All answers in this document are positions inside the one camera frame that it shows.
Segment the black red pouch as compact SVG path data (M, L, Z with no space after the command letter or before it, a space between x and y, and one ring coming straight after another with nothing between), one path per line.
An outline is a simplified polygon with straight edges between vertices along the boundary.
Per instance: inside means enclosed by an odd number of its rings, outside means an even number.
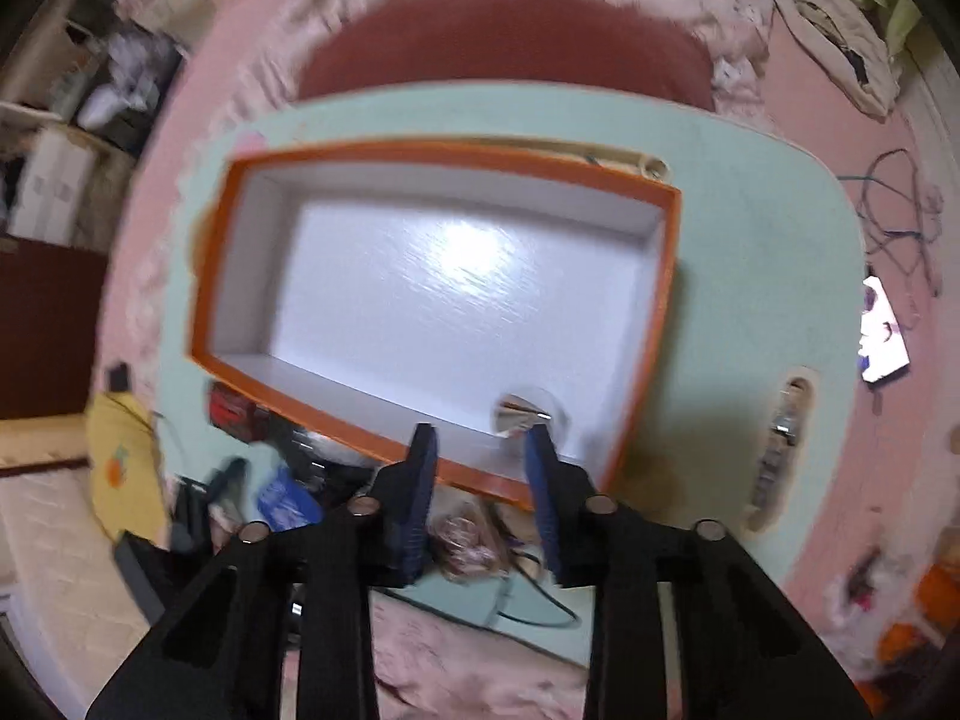
M270 437L270 411L223 382L208 387L206 417L213 427L244 444Z

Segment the yellow pouch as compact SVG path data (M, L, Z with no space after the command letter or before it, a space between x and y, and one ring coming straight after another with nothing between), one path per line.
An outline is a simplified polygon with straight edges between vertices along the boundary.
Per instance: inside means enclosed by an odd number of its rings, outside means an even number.
M85 415L93 514L112 541L132 533L166 548L169 514L153 418L135 395L101 392Z

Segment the glowing phone screen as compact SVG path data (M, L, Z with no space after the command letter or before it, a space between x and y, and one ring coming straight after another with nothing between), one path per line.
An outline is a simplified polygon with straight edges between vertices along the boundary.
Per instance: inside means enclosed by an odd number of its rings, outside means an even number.
M867 387L882 387L887 380L904 376L910 355L903 328L896 318L884 283L872 271L862 280L864 307L859 330L859 372Z

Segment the orange cardboard box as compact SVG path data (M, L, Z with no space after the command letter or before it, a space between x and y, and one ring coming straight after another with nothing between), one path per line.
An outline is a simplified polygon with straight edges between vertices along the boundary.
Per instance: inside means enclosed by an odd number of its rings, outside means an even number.
M368 140L228 161L195 286L192 359L379 461L427 422L443 483L529 504L493 408L542 388L556 450L608 488L651 387L682 197L573 156Z

